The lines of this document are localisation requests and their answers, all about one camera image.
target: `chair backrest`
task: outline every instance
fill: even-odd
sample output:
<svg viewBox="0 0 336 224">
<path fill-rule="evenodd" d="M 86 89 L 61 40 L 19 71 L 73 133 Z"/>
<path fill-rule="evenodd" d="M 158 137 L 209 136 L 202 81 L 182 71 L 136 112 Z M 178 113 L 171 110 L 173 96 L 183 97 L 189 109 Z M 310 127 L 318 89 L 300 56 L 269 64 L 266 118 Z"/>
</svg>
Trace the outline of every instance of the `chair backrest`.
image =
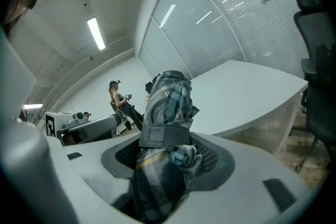
<svg viewBox="0 0 336 224">
<path fill-rule="evenodd" d="M 333 22 L 326 10 L 317 9 L 297 12 L 294 22 L 298 27 L 304 43 L 306 44 L 309 58 L 317 66 L 316 53 L 321 45 L 328 51 L 336 44 L 336 32 Z"/>
<path fill-rule="evenodd" d="M 113 110 L 115 111 L 115 113 L 120 115 L 121 117 L 123 117 L 124 113 L 117 107 L 116 103 L 113 100 L 110 101 L 110 104 L 111 104 Z"/>
<path fill-rule="evenodd" d="M 321 46 L 325 45 L 327 51 L 331 52 L 332 44 L 336 44 L 334 23 L 324 8 L 322 0 L 296 1 L 301 11 L 295 13 L 294 22 L 306 44 L 310 60 L 317 67 L 316 57 L 325 50 Z"/>
</svg>

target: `plaid cloth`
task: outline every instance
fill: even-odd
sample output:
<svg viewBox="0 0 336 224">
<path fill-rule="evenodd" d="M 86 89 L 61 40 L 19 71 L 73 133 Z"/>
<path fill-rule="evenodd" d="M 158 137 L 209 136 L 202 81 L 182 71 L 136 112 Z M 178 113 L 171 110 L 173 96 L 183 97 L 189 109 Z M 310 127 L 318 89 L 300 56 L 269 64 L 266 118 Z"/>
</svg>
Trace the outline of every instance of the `plaid cloth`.
<svg viewBox="0 0 336 224">
<path fill-rule="evenodd" d="M 166 71 L 153 85 L 144 125 L 173 124 L 190 128 L 198 109 L 191 104 L 191 82 Z M 140 149 L 132 180 L 135 206 L 144 223 L 162 223 L 181 202 L 187 178 L 202 161 L 192 145 Z"/>
</svg>

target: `office chair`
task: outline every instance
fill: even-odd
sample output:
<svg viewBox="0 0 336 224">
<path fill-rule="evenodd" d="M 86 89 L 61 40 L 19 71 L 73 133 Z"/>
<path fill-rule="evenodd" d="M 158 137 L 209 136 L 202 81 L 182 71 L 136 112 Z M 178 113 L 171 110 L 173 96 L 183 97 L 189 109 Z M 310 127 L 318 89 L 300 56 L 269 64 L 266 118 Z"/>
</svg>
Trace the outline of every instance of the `office chair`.
<svg viewBox="0 0 336 224">
<path fill-rule="evenodd" d="M 330 65 L 330 63 L 325 62 L 320 65 L 321 68 L 317 74 L 315 54 L 321 45 L 325 45 L 331 51 L 332 44 L 336 44 L 334 25 L 327 10 L 323 7 L 322 0 L 296 1 L 301 11 L 294 14 L 294 22 L 301 33 L 309 55 L 309 59 L 301 60 L 305 80 L 308 84 L 324 84 L 328 76 L 323 73 L 323 70 L 329 70 L 330 67 L 325 69 L 323 65 Z M 303 92 L 301 99 L 303 113 L 306 113 L 306 95 L 307 90 Z"/>
<path fill-rule="evenodd" d="M 301 100 L 304 107 L 302 111 L 307 114 L 307 118 L 306 128 L 293 127 L 292 130 L 314 135 L 307 155 L 296 167 L 296 172 L 300 172 L 318 140 L 326 146 L 331 163 L 335 161 L 331 147 L 336 146 L 335 97 L 332 94 L 332 90 L 336 89 L 336 33 L 321 0 L 297 0 L 297 3 L 301 11 L 295 13 L 294 21 L 309 55 L 309 59 L 301 60 L 302 71 L 308 81 L 308 88 L 303 92 Z"/>
<path fill-rule="evenodd" d="M 115 111 L 115 113 L 116 113 L 117 115 L 121 116 L 121 118 L 122 118 L 122 122 L 125 124 L 127 130 L 130 131 L 131 129 L 133 129 L 133 128 L 134 128 L 134 127 L 132 126 L 133 121 L 132 121 L 132 123 L 130 122 L 129 117 L 126 116 L 126 115 L 124 114 L 124 112 L 122 112 L 122 111 L 117 107 L 117 105 L 116 105 L 116 103 L 115 103 L 114 101 L 110 101 L 110 104 L 111 104 L 113 110 Z"/>
</svg>

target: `black logo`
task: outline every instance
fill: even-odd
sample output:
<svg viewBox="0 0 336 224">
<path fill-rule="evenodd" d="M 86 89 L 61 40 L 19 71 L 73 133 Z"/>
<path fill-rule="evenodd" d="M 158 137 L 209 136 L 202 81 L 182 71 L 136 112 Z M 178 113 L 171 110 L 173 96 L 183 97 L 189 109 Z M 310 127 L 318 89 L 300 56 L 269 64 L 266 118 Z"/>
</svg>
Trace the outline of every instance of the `black logo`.
<svg viewBox="0 0 336 224">
<path fill-rule="evenodd" d="M 55 121 L 54 118 L 49 115 L 46 115 L 46 128 L 47 128 L 47 135 L 56 137 Z"/>
</svg>

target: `woman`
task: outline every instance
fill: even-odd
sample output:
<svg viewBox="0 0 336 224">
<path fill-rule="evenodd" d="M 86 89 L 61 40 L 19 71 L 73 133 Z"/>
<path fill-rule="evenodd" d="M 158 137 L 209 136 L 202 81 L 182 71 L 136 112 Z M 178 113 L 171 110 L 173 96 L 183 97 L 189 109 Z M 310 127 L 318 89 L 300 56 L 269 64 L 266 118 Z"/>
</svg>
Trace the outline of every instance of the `woman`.
<svg viewBox="0 0 336 224">
<path fill-rule="evenodd" d="M 132 106 L 127 102 L 131 99 L 130 96 L 124 98 L 121 94 L 117 92 L 118 83 L 114 80 L 110 82 L 109 93 L 111 95 L 112 101 L 115 102 L 115 105 L 128 117 L 130 117 L 136 124 L 137 128 L 142 130 L 143 116 L 136 111 Z"/>
<path fill-rule="evenodd" d="M 83 116 L 84 116 L 84 119 L 88 119 L 89 121 L 91 121 L 91 120 L 89 119 L 90 116 L 91 116 L 91 113 L 89 114 L 89 112 L 85 111 L 85 112 L 83 113 Z"/>
</svg>

